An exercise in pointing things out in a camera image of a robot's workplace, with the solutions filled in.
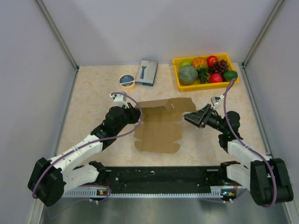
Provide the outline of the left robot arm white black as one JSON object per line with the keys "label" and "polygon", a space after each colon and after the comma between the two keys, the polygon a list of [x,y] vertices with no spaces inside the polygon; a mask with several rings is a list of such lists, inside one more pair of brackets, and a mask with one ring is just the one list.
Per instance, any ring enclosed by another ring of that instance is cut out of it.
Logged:
{"label": "left robot arm white black", "polygon": [[120,132],[127,125],[134,124],[134,132],[142,123],[143,113],[139,105],[133,107],[113,106],[103,122],[91,131],[77,145],[50,159],[39,159],[33,168],[28,182],[28,189],[34,199],[50,207],[73,188],[93,182],[101,185],[106,174],[93,165],[79,167],[89,157],[102,152],[112,145],[117,138],[124,137]]}

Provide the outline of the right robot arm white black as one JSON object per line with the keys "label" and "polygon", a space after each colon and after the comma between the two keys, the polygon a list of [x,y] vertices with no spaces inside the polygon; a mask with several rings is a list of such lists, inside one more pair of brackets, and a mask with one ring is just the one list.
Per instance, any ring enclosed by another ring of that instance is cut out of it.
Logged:
{"label": "right robot arm white black", "polygon": [[224,151],[237,158],[237,161],[223,162],[218,179],[228,185],[237,182],[247,189],[257,205],[291,202],[294,193],[285,162],[272,159],[250,148],[241,138],[240,115],[228,111],[221,117],[207,104],[197,112],[184,115],[184,120],[198,128],[209,126],[220,132],[219,145]]}

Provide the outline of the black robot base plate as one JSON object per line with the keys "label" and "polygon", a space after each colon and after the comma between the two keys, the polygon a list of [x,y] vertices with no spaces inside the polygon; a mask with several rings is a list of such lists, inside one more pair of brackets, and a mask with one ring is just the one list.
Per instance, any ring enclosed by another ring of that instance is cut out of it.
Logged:
{"label": "black robot base plate", "polygon": [[109,186],[113,194],[211,193],[212,187],[236,190],[239,184],[225,179],[219,166],[105,167],[91,161],[99,176],[94,185]]}

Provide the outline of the brown cardboard paper box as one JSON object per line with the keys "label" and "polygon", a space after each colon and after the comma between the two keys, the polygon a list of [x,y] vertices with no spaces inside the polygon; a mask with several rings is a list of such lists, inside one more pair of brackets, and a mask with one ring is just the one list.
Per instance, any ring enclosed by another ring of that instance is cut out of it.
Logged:
{"label": "brown cardboard paper box", "polygon": [[168,98],[139,103],[143,119],[135,130],[135,147],[139,151],[174,154],[180,149],[183,137],[183,115],[196,112],[191,98]]}

